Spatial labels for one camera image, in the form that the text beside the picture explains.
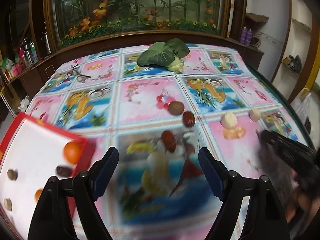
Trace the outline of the orange tangerine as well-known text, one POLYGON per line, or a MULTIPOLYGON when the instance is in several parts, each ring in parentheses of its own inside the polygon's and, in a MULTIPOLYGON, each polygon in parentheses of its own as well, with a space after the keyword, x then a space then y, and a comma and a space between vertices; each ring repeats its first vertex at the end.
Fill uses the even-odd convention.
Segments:
POLYGON ((70 141, 63 148, 64 158, 71 164, 77 164, 82 154, 82 145, 76 141, 70 141))
POLYGON ((35 201, 38 202, 39 201, 39 198, 41 196, 41 193, 42 193, 43 189, 38 189, 36 192, 35 192, 35 201))

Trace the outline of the dark red jujube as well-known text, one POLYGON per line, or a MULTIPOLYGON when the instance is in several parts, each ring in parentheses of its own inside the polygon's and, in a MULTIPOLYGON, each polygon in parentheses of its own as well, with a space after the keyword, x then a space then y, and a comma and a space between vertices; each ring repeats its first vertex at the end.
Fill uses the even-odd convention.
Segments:
POLYGON ((195 125, 195 116, 192 112, 186 111, 182 115, 182 121, 185 127, 193 127, 195 125))

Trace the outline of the dark jujube in tray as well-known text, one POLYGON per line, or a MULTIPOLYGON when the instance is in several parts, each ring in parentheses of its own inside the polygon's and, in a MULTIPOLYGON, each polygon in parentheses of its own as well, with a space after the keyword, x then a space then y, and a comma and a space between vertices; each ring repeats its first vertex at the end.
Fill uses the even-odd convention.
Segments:
POLYGON ((70 178, 73 173, 73 169, 68 166, 57 166, 55 169, 55 173, 57 176, 62 178, 70 178))

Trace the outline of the cream round cake piece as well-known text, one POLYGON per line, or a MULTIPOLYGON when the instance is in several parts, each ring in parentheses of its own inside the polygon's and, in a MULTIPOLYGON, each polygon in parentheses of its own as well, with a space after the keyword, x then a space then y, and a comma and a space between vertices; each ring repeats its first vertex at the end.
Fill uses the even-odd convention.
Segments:
POLYGON ((234 113, 228 112, 221 117, 220 123, 225 129, 231 129, 237 125, 238 120, 234 113))

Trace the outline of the white plastic bag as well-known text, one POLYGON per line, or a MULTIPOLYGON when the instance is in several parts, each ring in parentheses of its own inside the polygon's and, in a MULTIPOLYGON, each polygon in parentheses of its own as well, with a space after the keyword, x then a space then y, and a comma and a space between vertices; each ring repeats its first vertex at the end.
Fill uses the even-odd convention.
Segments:
POLYGON ((311 132, 311 122, 308 117, 310 110, 310 96, 310 90, 305 87, 291 102, 291 107, 299 117, 308 134, 311 132))

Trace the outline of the orange tangerine in tray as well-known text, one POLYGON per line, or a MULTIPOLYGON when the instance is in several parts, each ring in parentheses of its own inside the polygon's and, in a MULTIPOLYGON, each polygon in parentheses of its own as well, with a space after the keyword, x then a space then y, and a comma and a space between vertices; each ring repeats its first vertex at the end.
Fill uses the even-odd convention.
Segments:
POLYGON ((39 201, 39 198, 41 196, 41 193, 42 193, 43 189, 38 189, 36 192, 35 192, 35 201, 38 202, 39 201))

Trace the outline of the red white box tray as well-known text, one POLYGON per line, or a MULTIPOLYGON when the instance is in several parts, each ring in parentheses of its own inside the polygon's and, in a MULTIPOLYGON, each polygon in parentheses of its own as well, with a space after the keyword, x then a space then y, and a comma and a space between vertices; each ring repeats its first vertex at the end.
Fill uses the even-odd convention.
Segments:
POLYGON ((36 207, 35 192, 44 188, 57 166, 73 169, 72 176, 90 167, 95 143, 77 134, 42 122, 24 113, 13 120, 1 142, 1 216, 14 236, 27 239, 36 207), (70 141, 82 145, 77 164, 69 163, 63 148, 70 141), (10 180, 7 170, 16 170, 18 177, 10 180), (12 211, 4 207, 4 198, 12 202, 12 211))

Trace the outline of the fruit print tablecloth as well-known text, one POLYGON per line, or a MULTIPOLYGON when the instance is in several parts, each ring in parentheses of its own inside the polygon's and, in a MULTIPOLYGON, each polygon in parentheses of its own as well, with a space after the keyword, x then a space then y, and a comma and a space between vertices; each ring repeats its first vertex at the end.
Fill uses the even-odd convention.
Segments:
POLYGON ((96 143, 93 160, 109 147, 119 163, 96 206, 114 239, 204 239, 220 209, 201 172, 198 152, 208 148, 243 177, 268 176, 285 203, 295 188, 291 170, 266 155, 259 132, 268 129, 305 145, 308 133, 266 81, 254 75, 232 48, 190 44, 183 72, 139 67, 148 46, 113 49, 63 63, 34 96, 28 114, 96 143), (71 66, 91 76, 79 83, 71 66), (195 116, 185 127, 169 103, 195 116), (261 112, 254 122, 251 109, 261 112), (225 129, 221 117, 238 123, 225 129), (165 150, 163 131, 175 137, 165 150))

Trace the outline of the brown kiwi on table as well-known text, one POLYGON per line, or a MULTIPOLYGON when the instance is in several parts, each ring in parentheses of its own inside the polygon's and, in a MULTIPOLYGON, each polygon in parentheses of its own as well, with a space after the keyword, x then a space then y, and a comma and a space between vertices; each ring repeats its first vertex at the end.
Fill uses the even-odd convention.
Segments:
POLYGON ((168 112, 171 115, 181 115, 184 112, 184 104, 179 101, 169 103, 168 112))

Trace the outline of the black eyeglasses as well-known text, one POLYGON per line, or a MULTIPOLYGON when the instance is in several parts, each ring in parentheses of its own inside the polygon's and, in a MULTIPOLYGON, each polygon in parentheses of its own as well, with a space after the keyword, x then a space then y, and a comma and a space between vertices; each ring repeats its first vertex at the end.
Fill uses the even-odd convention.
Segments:
POLYGON ((71 66, 71 70, 72 70, 73 75, 76 77, 76 80, 79 83, 85 83, 88 79, 91 78, 91 76, 84 75, 80 72, 80 70, 78 68, 78 64, 71 66))

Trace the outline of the tan nut in tray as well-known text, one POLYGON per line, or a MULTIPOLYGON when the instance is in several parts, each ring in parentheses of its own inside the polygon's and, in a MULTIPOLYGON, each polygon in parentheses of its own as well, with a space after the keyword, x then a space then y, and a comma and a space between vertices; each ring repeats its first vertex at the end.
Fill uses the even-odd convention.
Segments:
POLYGON ((12 202, 9 198, 4 198, 4 207, 8 210, 8 211, 12 211, 12 202))

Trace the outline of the green leafy cabbage vegetable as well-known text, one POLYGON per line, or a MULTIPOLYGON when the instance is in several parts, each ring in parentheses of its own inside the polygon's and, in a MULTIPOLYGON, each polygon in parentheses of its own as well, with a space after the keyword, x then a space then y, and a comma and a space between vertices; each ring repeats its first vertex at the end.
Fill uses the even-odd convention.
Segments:
POLYGON ((182 73, 184 62, 182 58, 188 56, 188 46, 178 38, 167 42, 156 42, 144 51, 137 59, 139 67, 165 67, 173 73, 182 73))

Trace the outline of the steel thermos flask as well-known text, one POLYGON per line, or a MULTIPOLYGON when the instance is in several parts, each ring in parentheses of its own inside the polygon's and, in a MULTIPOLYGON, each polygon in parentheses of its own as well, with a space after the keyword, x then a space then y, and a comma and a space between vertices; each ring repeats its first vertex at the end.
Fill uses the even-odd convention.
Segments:
POLYGON ((43 32, 43 41, 44 41, 44 44, 45 44, 45 47, 46 47, 46 52, 47 52, 47 55, 50 55, 52 52, 51 52, 51 49, 50 49, 50 45, 49 45, 49 40, 48 40, 48 34, 46 31, 43 32))

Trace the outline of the purple bottles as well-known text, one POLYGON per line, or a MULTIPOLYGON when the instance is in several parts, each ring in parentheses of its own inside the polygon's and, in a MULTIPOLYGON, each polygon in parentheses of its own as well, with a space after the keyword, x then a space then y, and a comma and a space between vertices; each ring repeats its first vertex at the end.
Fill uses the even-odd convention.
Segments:
POLYGON ((240 43, 249 46, 252 39, 252 30, 244 27, 241 32, 240 43))

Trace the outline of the fish tank with plants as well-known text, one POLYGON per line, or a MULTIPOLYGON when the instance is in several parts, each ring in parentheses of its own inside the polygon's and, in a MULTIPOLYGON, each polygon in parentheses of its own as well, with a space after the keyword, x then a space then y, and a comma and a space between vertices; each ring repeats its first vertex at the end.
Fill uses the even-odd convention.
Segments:
POLYGON ((113 34, 184 30, 220 35, 225 0, 45 0, 57 48, 113 34))

